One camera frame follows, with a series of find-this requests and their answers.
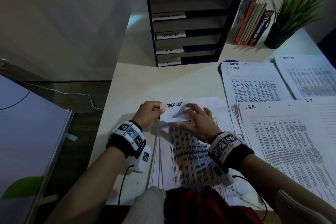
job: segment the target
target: white desk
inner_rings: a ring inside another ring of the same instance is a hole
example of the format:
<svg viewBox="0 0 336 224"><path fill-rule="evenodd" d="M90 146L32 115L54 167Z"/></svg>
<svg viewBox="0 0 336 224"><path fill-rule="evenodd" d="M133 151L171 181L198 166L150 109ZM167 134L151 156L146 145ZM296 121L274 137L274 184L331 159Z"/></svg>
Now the white desk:
<svg viewBox="0 0 336 224"><path fill-rule="evenodd" d="M221 97L226 100L217 70L218 65L224 60L267 62L274 55L321 53L302 29L276 52L266 48L261 39L256 48L226 44L217 63L157 68L149 26L147 14L130 17L89 165L105 150L107 135L122 121L132 119L139 105L146 100L199 97ZM144 135L147 144L153 149L155 135L150 131L144 132ZM107 201L108 205L118 203L119 190L127 166L125 163L120 171ZM125 178L121 204L131 205L135 197L145 191L148 185L148 172L149 167L144 174L131 173ZM263 209L255 192L247 195L246 200L252 203L246 204L247 206Z"/></svg>

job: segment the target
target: red clothing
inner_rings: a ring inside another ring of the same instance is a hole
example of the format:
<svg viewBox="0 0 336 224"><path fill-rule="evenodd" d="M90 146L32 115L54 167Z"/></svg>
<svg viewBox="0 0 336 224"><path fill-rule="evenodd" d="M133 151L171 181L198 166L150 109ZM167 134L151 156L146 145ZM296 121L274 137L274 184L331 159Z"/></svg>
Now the red clothing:
<svg viewBox="0 0 336 224"><path fill-rule="evenodd" d="M262 224L257 213L245 206L229 206L211 187L202 193L186 188L168 190L164 203L166 224Z"/></svg>

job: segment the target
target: white cable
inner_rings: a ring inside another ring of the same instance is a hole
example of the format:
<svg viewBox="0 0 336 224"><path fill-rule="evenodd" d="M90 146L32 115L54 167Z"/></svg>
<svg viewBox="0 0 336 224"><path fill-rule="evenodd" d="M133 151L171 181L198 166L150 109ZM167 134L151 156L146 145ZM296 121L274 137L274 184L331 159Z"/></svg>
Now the white cable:
<svg viewBox="0 0 336 224"><path fill-rule="evenodd" d="M7 75L7 76L10 76L10 77L12 77L12 78L14 78L15 80L17 80L17 81L19 81L19 82L23 82L23 83L25 83L25 84L30 84L30 85L33 85L33 86L36 86L36 87L40 87L40 88L43 88L43 89L46 89L46 90L53 90L53 91L56 91L56 92L61 93L61 94L80 94L80 95L83 95L83 96L89 96L89 97L90 97L90 100L91 100L91 105L92 105L92 107L95 108L95 109L98 109L98 110L102 110L102 111L103 111L103 109L100 109L100 108L95 107L95 106L93 105L92 98L91 98L91 96L88 95L88 94L82 94L82 93L79 93L79 92L68 92L68 93L66 93L66 92L61 92L61 91L58 91L58 90L49 89L49 88L46 88L46 87L43 87L43 86L39 86L39 85L36 85L36 84L32 84L32 83L29 83L29 82L21 81L21 80L19 80L18 78L14 77L14 76L12 76L12 75L9 75L9 74L7 74L7 73L4 73L4 74Z"/></svg>

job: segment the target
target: black plant pot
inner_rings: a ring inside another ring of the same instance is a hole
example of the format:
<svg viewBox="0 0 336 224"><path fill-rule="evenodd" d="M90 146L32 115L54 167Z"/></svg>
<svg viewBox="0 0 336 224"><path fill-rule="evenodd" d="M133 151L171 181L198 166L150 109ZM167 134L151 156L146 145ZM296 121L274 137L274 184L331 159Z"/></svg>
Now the black plant pot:
<svg viewBox="0 0 336 224"><path fill-rule="evenodd" d="M288 38L290 38L293 34L282 34L275 30L275 26L271 26L271 30L269 31L266 40L264 42L265 46L270 49L279 48Z"/></svg>

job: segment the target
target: black file organizer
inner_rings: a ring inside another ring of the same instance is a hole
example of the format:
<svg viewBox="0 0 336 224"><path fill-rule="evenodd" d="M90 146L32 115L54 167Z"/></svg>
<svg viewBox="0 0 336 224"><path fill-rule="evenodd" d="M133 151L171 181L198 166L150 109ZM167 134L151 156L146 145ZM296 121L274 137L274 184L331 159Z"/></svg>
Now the black file organizer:
<svg viewBox="0 0 336 224"><path fill-rule="evenodd" d="M181 58L182 65L217 62L240 2L241 0L147 0L156 65L158 66L158 59L176 57ZM214 18L219 18L218 24L213 22ZM163 25L174 30L155 31L155 28L164 28Z"/></svg>

